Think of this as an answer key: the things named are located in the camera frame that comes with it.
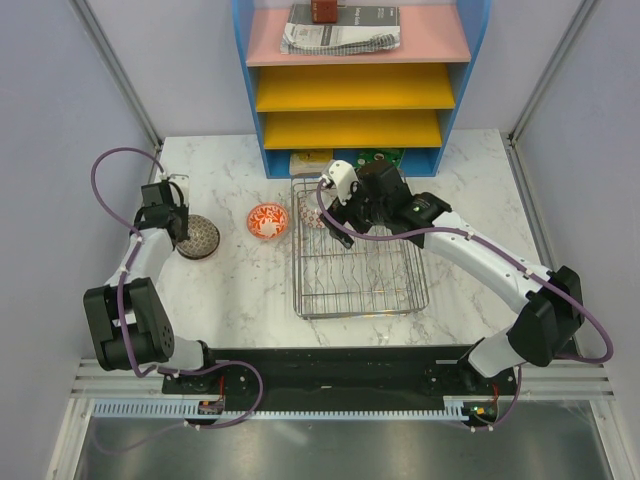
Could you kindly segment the brown dotted pattern bowl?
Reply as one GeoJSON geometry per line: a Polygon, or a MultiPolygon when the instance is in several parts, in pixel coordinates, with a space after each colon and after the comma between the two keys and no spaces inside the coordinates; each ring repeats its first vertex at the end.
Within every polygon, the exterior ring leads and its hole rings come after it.
{"type": "Polygon", "coordinates": [[[208,218],[190,214],[188,238],[176,245],[178,253],[188,260],[203,260],[216,252],[221,235],[216,225],[208,218]]]}

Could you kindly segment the blue triangle pattern bowl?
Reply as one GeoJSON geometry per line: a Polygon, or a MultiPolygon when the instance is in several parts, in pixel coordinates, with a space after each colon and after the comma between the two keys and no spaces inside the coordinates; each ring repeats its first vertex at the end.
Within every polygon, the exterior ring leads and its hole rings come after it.
{"type": "Polygon", "coordinates": [[[319,207],[315,192],[309,192],[303,196],[299,202],[299,215],[304,225],[314,229],[326,227],[321,219],[322,211],[319,207]]]}

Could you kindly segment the orange floral white bowl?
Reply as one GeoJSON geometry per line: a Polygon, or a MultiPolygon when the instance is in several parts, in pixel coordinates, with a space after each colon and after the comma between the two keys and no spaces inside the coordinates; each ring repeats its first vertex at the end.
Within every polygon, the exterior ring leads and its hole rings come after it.
{"type": "Polygon", "coordinates": [[[246,220],[249,232],[260,240],[283,235],[289,227],[288,210],[278,203],[262,203],[251,209],[246,220]]]}

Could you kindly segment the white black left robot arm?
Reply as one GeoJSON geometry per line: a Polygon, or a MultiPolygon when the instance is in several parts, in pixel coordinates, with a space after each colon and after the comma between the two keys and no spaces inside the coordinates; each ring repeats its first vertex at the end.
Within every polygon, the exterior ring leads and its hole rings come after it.
{"type": "Polygon", "coordinates": [[[83,297],[100,366],[106,371],[158,366],[185,371],[185,382],[208,393],[219,369],[206,360],[202,341],[174,334],[155,283],[178,243],[188,238],[189,177],[174,174],[141,188],[143,203],[129,228],[129,246],[118,270],[83,297]]]}

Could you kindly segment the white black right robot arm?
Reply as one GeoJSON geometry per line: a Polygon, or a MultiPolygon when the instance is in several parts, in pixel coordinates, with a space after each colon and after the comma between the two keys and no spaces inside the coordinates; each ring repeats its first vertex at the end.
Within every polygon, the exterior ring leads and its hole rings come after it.
{"type": "Polygon", "coordinates": [[[374,226],[389,230],[388,239],[406,239],[468,272],[489,287],[516,313],[515,322],[479,340],[463,357],[458,381],[477,394],[494,376],[530,363],[545,367],[559,355],[584,323],[579,276],[528,262],[473,231],[452,207],[429,192],[414,193],[399,170],[386,160],[359,169],[332,161],[317,190],[333,188],[331,204],[318,203],[321,220],[345,248],[370,239],[374,226]]]}

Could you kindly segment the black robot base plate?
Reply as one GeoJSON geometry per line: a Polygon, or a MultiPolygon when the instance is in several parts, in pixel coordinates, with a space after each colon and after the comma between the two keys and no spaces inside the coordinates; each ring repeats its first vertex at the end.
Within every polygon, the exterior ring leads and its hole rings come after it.
{"type": "Polygon", "coordinates": [[[506,369],[484,378],[458,361],[468,346],[217,349],[204,376],[164,378],[165,395],[223,394],[239,410],[268,407],[436,407],[447,396],[505,398],[516,391],[506,369]]]}

